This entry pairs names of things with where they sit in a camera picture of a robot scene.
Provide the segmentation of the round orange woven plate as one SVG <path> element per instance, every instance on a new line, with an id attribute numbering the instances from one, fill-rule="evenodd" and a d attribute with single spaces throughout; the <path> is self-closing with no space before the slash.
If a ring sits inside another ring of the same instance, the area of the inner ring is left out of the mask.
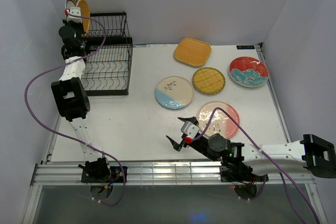
<path id="1" fill-rule="evenodd" d="M 90 23 L 91 23 L 91 20 L 89 19 L 89 17 L 91 16 L 89 4 L 87 3 L 86 0 L 79 0 L 76 6 L 79 7 L 81 10 L 81 16 L 83 16 L 82 24 L 84 29 L 84 35 L 86 36 L 90 29 Z"/>

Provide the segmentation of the white plate green maroon rim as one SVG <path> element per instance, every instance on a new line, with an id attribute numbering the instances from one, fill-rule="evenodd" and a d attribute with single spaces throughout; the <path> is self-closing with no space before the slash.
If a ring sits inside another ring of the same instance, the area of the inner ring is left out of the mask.
<path id="1" fill-rule="evenodd" d="M 72 7 L 76 7 L 78 0 L 66 0 L 65 9 L 71 9 Z"/>

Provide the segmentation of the round yellow green woven plate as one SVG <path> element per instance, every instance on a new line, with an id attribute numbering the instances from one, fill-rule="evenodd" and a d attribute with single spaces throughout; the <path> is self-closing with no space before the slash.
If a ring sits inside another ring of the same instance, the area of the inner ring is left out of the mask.
<path id="1" fill-rule="evenodd" d="M 211 67 L 204 67 L 195 71 L 192 76 L 192 85 L 202 94 L 215 95 L 224 89 L 226 79 L 219 70 Z"/>

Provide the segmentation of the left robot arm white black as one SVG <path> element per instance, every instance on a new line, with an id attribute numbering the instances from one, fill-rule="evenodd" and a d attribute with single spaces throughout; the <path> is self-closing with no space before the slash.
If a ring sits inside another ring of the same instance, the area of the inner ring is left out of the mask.
<path id="1" fill-rule="evenodd" d="M 93 143 L 87 132 L 87 114 L 90 102 L 82 85 L 81 77 L 86 67 L 86 55 L 82 46 L 84 29 L 82 23 L 64 21 L 59 36 L 64 45 L 61 54 L 65 69 L 58 81 L 51 84 L 59 114 L 65 118 L 74 130 L 83 151 L 85 164 L 79 165 L 89 177 L 105 182 L 111 177 L 111 168 L 104 154 L 93 149 Z"/>

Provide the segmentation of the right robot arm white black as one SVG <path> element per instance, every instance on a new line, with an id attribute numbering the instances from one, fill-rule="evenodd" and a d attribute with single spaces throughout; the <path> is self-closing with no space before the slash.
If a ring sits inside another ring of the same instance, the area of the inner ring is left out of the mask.
<path id="1" fill-rule="evenodd" d="M 335 178 L 334 145 L 313 134 L 287 144 L 265 145 L 234 143 L 218 133 L 210 137 L 200 134 L 196 117 L 181 118 L 182 140 L 169 139 L 180 151 L 191 147 L 212 161 L 221 163 L 222 182 L 261 182 L 272 173 L 309 173 L 320 178 Z"/>

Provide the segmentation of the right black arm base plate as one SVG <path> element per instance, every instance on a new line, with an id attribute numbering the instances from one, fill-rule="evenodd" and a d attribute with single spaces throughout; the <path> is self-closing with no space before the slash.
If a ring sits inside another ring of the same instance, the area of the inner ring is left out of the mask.
<path id="1" fill-rule="evenodd" d="M 264 176 L 257 176 L 252 173 L 252 168 L 246 166 L 230 166 L 222 165 L 220 167 L 221 182 L 239 182 L 243 184 L 251 184 L 252 182 L 263 182 Z"/>

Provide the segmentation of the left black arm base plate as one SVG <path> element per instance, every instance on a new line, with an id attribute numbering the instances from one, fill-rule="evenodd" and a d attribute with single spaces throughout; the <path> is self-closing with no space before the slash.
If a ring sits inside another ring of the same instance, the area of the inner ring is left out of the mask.
<path id="1" fill-rule="evenodd" d="M 109 171 L 107 169 L 103 170 L 83 170 L 81 175 L 82 183 L 110 183 L 114 181 L 115 183 L 123 183 L 127 180 L 128 167 L 123 166 L 124 172 L 119 166 L 110 166 Z"/>

